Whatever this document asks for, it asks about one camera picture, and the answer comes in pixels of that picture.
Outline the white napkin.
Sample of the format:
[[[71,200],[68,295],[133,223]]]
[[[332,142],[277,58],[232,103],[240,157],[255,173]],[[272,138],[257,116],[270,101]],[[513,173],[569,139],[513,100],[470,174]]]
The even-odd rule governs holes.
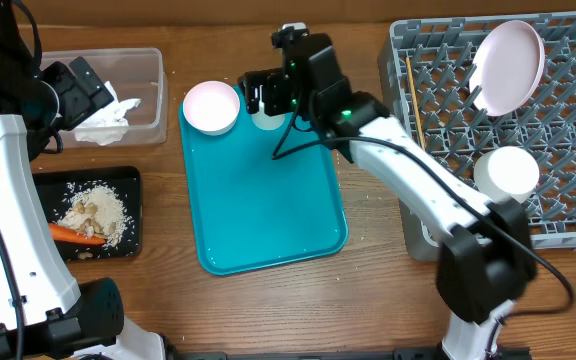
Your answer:
[[[117,92],[110,81],[106,81],[104,86],[112,95],[113,101],[74,129],[73,133],[77,142],[90,142],[107,146],[120,141],[127,133],[129,126],[126,113],[141,104],[140,98],[119,101]]]

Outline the white upturned cup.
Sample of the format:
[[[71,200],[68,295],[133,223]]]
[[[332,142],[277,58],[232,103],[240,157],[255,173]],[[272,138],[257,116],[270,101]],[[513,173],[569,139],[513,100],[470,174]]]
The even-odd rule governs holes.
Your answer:
[[[259,111],[251,115],[253,124],[264,131],[273,131],[282,126],[285,121],[284,115],[269,116],[263,111]]]

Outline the wooden chopstick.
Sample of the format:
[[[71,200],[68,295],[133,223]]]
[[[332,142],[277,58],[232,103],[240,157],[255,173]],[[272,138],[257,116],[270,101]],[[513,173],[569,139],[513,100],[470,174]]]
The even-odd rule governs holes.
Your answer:
[[[418,101],[417,101],[417,94],[416,94],[416,87],[415,87],[415,83],[414,83],[412,64],[411,64],[411,60],[409,57],[406,57],[405,61],[406,61],[406,69],[407,69],[407,75],[408,75],[408,84],[409,84],[411,97],[412,97],[413,112],[414,112],[414,116],[415,116],[415,123],[416,123],[416,129],[417,129],[417,137],[418,137],[420,147],[422,148],[422,150],[425,150],[425,136],[423,133],[423,127],[421,124],[421,117],[420,117],[420,113],[419,113],[419,105],[418,105]]]

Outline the pink bowl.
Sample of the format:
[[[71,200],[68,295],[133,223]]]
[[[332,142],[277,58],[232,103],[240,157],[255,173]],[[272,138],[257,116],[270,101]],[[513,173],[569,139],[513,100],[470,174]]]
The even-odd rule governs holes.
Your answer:
[[[235,89],[220,81],[205,81],[186,94],[182,113],[194,129],[209,136],[229,132],[240,111],[240,99]]]

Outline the teal serving tray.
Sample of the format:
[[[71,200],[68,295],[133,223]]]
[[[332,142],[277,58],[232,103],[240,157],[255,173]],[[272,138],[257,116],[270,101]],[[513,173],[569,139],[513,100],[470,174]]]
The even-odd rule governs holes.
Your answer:
[[[219,276],[339,252],[348,226],[330,151],[304,149],[275,160],[276,146],[292,148],[314,133],[257,128],[239,89],[234,127],[205,135],[179,123],[197,256]]]

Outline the orange carrot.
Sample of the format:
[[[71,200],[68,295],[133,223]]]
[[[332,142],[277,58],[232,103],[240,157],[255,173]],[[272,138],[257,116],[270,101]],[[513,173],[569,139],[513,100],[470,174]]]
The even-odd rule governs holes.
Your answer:
[[[59,242],[66,242],[80,245],[91,245],[91,246],[101,246],[106,243],[106,241],[101,237],[87,236],[70,228],[62,227],[57,224],[50,223],[49,230],[52,238],[55,241]]]

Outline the pink round plate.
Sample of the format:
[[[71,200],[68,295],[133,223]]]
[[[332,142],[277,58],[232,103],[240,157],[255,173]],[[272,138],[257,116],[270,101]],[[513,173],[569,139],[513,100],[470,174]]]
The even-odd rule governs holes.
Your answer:
[[[512,20],[493,29],[479,45],[469,79],[473,105],[489,116],[506,115],[524,105],[539,85],[545,67],[545,46],[527,22]]]

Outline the white bowl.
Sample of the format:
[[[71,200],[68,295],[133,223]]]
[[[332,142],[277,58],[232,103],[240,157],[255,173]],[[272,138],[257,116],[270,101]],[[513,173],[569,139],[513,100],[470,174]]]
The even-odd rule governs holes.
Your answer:
[[[474,166],[477,189],[495,203],[514,199],[524,203],[540,177],[536,160],[526,150],[505,146],[485,153]]]

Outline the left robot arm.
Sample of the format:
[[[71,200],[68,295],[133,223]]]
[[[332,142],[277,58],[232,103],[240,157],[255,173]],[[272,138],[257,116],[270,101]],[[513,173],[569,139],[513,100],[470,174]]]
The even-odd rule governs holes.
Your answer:
[[[126,317],[116,283],[78,283],[50,233],[31,162],[107,106],[111,93],[88,62],[43,66],[0,1],[0,360],[171,359],[166,339]]]

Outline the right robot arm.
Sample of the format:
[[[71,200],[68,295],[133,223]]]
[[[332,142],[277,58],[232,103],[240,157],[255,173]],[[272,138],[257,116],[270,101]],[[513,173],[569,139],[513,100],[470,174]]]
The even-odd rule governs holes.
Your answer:
[[[291,114],[309,122],[315,145],[370,172],[427,226],[439,243],[436,288],[451,314],[435,346],[399,348],[396,359],[529,359],[498,336],[536,276],[527,215],[468,187],[427,154],[373,95],[353,91],[330,37],[287,24],[271,36],[278,68],[251,71],[238,85],[249,114]]]

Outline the grey dishwasher rack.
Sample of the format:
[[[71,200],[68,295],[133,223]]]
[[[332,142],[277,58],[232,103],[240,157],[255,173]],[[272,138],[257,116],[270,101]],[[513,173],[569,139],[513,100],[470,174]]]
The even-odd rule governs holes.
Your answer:
[[[471,183],[476,161],[517,146],[541,175],[526,201],[538,249],[576,250],[576,11],[527,14],[545,45],[542,80],[526,104],[500,117],[473,105],[473,59],[503,16],[408,19],[394,22],[378,58],[384,101],[405,131],[417,137],[406,57],[412,64],[425,150]]]

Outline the clear plastic bin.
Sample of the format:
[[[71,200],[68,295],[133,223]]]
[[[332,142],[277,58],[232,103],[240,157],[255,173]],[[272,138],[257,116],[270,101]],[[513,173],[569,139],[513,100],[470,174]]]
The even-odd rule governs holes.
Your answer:
[[[166,140],[168,84],[162,54],[157,48],[89,49],[46,52],[42,66],[59,61],[69,64],[83,57],[103,83],[110,81],[119,101],[140,98],[141,104],[126,113],[127,133],[113,144],[77,142],[72,131],[60,133],[65,148],[137,146]]]

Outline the black plastic tray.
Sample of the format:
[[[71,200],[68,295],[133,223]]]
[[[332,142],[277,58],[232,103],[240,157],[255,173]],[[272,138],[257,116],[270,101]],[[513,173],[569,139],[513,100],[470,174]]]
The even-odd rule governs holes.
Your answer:
[[[141,252],[142,183],[140,173],[136,168],[131,166],[124,166],[124,167],[95,168],[84,170],[70,170],[64,172],[41,173],[41,174],[35,174],[33,176],[33,180],[37,188],[37,192],[46,219],[48,215],[46,206],[48,204],[54,205],[56,203],[54,198],[57,196],[57,190],[67,182],[102,180],[117,186],[120,193],[128,195],[129,198],[138,201],[140,204],[139,230],[140,230],[141,247],[138,254]]]

